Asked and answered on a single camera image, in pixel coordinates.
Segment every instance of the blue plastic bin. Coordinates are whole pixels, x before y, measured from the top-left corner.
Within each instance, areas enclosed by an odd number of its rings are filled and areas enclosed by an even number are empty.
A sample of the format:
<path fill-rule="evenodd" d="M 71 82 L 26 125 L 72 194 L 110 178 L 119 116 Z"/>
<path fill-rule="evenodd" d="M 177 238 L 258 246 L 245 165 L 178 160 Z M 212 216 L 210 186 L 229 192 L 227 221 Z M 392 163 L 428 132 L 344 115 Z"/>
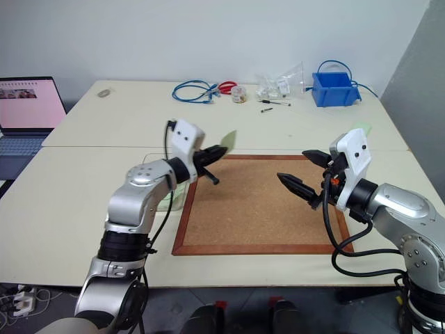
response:
<path fill-rule="evenodd" d="M 318 72 L 312 73 L 312 77 L 312 96 L 317 106 L 350 106 L 355 100 L 362 100 L 345 72 Z"/>

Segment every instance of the laptop keyboard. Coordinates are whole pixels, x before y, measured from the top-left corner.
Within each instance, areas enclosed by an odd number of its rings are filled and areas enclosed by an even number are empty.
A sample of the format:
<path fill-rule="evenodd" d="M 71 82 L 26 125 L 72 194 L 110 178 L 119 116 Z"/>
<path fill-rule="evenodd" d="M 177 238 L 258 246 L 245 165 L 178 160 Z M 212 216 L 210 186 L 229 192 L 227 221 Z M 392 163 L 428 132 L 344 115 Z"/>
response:
<path fill-rule="evenodd" d="M 45 138 L 0 138 L 0 155 L 36 155 Z"/>

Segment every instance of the laptop screen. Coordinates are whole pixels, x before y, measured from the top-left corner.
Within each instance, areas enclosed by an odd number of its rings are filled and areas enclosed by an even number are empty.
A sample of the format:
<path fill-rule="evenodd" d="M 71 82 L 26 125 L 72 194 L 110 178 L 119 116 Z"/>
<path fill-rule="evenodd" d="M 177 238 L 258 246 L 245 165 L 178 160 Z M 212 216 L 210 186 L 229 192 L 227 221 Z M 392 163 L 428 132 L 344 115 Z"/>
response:
<path fill-rule="evenodd" d="M 0 79 L 2 129 L 53 129 L 64 117 L 51 77 Z"/>

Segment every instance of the screwdriver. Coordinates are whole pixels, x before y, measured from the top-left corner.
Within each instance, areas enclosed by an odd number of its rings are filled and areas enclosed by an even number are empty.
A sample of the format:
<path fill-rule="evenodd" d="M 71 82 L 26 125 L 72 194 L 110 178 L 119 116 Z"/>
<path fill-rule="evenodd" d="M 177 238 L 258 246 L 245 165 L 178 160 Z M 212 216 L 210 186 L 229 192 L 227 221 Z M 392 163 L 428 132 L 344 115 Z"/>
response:
<path fill-rule="evenodd" d="M 273 103 L 273 104 L 282 104 L 283 106 L 291 106 L 291 104 L 288 103 L 288 102 L 274 102 L 274 101 L 269 101 L 269 100 L 258 100 L 258 102 L 263 102 L 263 103 Z"/>

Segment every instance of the power strip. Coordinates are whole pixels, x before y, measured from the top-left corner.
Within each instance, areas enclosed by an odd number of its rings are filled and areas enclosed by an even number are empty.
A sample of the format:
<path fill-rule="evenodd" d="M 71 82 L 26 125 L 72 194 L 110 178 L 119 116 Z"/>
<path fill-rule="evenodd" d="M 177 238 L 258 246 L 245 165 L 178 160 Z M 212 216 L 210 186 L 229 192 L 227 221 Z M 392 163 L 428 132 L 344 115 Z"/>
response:
<path fill-rule="evenodd" d="M 34 287 L 29 289 L 26 285 L 18 284 L 19 292 L 14 296 L 14 307 L 17 311 L 13 312 L 14 317 L 25 317 L 35 309 L 35 293 Z"/>

